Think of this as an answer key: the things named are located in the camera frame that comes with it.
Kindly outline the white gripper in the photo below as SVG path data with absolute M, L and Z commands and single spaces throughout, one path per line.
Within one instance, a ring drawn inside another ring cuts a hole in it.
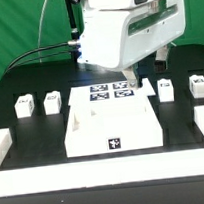
M 159 12 L 152 12 L 148 5 L 127 11 L 94 10 L 79 38 L 82 59 L 111 71 L 124 69 L 128 88 L 137 88 L 131 65 L 158 50 L 155 71 L 164 72 L 170 51 L 166 44 L 180 37 L 185 26 L 183 0 L 165 0 Z

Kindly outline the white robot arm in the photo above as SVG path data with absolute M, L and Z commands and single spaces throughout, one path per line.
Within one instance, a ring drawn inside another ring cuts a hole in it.
M 82 0 L 83 32 L 79 37 L 84 64 L 124 74 L 129 87 L 139 81 L 134 65 L 157 54 L 185 30 L 183 0 Z

